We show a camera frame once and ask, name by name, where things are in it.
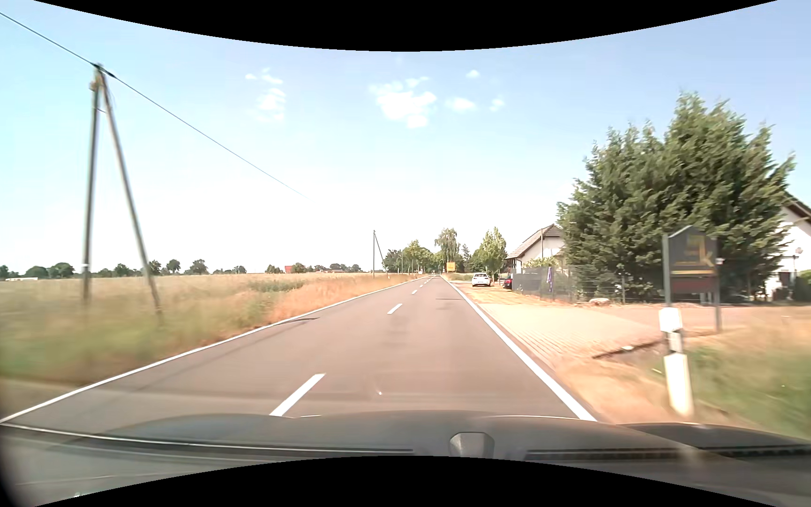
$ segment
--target house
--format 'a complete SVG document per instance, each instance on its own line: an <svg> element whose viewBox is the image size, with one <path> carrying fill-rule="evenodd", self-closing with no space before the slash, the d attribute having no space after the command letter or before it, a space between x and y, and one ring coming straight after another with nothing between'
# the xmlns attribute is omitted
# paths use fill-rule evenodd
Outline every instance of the house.
<svg viewBox="0 0 811 507"><path fill-rule="evenodd" d="M800 271L811 270L811 208L797 198L790 196L790 202L783 207L783 225L789 225L782 252L781 266L765 282L767 294L780 287L789 286Z"/></svg>
<svg viewBox="0 0 811 507"><path fill-rule="evenodd" d="M505 257L505 269L509 272L522 272L522 266L533 259L557 255L565 246L562 230L555 224L538 229L524 240L524 243Z"/></svg>

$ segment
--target asphalt road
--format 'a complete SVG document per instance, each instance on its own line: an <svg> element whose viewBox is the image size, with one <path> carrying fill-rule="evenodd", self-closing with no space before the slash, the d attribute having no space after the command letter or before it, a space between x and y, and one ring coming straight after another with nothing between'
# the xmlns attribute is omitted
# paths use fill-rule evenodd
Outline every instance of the asphalt road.
<svg viewBox="0 0 811 507"><path fill-rule="evenodd" d="M578 417L439 276L73 394L8 422L98 433L198 414L473 409Z"/></svg>

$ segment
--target brick pavement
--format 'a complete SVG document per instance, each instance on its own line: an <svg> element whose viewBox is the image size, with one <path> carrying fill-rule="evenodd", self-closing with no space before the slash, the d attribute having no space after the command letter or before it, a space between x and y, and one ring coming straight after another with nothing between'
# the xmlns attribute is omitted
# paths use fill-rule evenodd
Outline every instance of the brick pavement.
<svg viewBox="0 0 811 507"><path fill-rule="evenodd" d="M599 308L531 300L499 287L456 287L550 366L660 338L658 323L646 326Z"/></svg>

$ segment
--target white car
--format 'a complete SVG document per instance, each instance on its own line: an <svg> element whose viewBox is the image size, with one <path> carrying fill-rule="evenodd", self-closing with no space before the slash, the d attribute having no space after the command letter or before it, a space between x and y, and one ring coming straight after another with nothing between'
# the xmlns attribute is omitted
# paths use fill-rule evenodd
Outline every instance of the white car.
<svg viewBox="0 0 811 507"><path fill-rule="evenodd" d="M486 285L489 287L490 283L490 277L487 276L487 273L477 272L471 277L471 287L477 287L479 285Z"/></svg>

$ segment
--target blue sky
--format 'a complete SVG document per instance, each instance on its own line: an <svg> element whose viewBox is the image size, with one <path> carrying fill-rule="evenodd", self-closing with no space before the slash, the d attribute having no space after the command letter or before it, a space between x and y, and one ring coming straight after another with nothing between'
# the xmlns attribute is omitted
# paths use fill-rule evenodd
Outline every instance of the blue sky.
<svg viewBox="0 0 811 507"><path fill-rule="evenodd" d="M773 124L811 206L811 2L537 46L344 52L170 31L28 0L0 10L107 69L311 200L112 81L149 257L371 264L455 227L508 248L551 223L607 127L659 131L682 90ZM80 264L92 69L0 17L0 264ZM93 269L139 266L100 137Z"/></svg>

